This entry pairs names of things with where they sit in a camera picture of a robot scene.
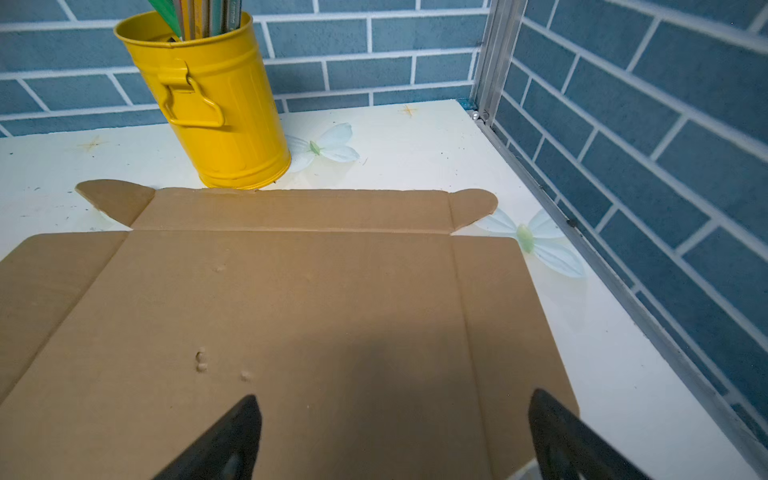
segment bucket rim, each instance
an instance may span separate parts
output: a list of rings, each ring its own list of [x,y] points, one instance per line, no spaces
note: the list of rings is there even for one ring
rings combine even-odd
[[[126,25],[128,22],[136,21],[140,17],[147,17],[152,15],[156,15],[158,17],[160,16],[160,14],[157,13],[156,11],[133,15],[131,17],[126,18],[125,20],[120,21],[120,23],[115,25],[114,28],[112,29],[112,32],[114,33],[114,36],[122,40],[123,43],[131,44],[131,45],[139,45],[142,47],[151,47],[151,48],[186,48],[186,47],[194,47],[196,45],[206,45],[206,44],[217,43],[219,41],[225,41],[229,38],[233,38],[238,35],[243,35],[247,30],[249,30],[253,26],[253,17],[250,15],[250,13],[243,11],[242,15],[246,16],[247,18],[246,22],[242,22],[241,20],[240,27],[237,30],[228,31],[227,33],[216,35],[214,37],[198,38],[196,40],[184,40],[184,41],[149,41],[149,40],[136,40],[135,38],[124,37],[123,35],[120,35],[120,33],[118,33],[118,30],[120,30],[121,27]]]

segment bucket handle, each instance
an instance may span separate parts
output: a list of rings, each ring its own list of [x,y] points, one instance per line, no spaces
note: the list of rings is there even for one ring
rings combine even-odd
[[[171,68],[167,71],[161,72],[158,75],[160,83],[165,87],[165,98],[160,102],[160,107],[168,121],[178,127],[205,127],[205,128],[219,128],[224,126],[224,113],[221,111],[221,107],[215,101],[206,97],[203,94],[203,89],[200,88],[200,84],[192,78],[187,70],[187,64],[181,62],[183,65],[179,65],[177,68]],[[203,99],[203,101],[216,113],[216,120],[183,120],[176,118],[172,109],[174,93],[170,89],[172,85],[191,85],[194,92]]]

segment white table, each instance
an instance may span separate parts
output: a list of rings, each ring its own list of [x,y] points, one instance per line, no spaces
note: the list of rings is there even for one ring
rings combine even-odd
[[[517,223],[539,211],[458,103],[409,107],[284,114],[285,132],[306,140],[349,122],[349,146],[361,158],[319,159],[269,188],[476,187],[496,194]],[[126,230],[74,192],[77,182],[98,178],[203,187],[168,125],[2,138],[0,257],[37,233]],[[585,278],[572,279],[533,256],[526,262],[588,425],[656,480],[757,478],[588,266]]]

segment blue brick wall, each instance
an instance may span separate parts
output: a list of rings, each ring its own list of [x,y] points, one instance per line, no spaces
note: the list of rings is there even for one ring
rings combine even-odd
[[[147,0],[0,8],[0,137],[164,122],[112,33]],[[287,111],[466,98],[488,0],[243,0]]]
[[[768,4],[528,0],[492,130],[768,448]]]

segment pencil holder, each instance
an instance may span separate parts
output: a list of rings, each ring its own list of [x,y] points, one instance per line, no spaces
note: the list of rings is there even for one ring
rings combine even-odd
[[[120,22],[123,41],[208,187],[264,187],[290,166],[253,20],[215,37],[169,41],[157,12]]]

